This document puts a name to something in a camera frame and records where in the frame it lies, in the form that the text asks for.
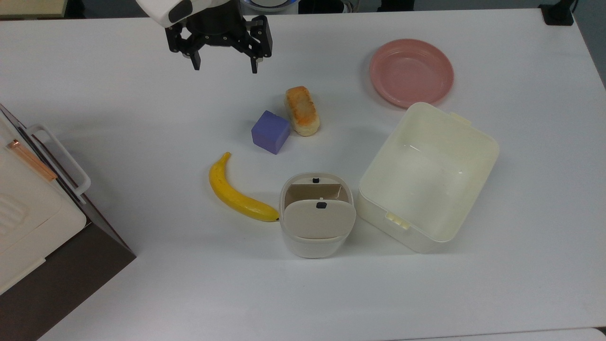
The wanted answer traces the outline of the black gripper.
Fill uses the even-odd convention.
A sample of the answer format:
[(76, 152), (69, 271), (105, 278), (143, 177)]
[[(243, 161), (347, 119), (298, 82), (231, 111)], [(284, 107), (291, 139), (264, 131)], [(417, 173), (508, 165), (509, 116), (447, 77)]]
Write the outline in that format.
[[(190, 35), (182, 37), (186, 28)], [(251, 71), (258, 73), (258, 65), (273, 53), (271, 36), (266, 16), (244, 19), (240, 9), (204, 9), (181, 22), (165, 28), (169, 50), (181, 53), (191, 60), (195, 71), (201, 67), (199, 50), (204, 45), (240, 48), (250, 58)]]

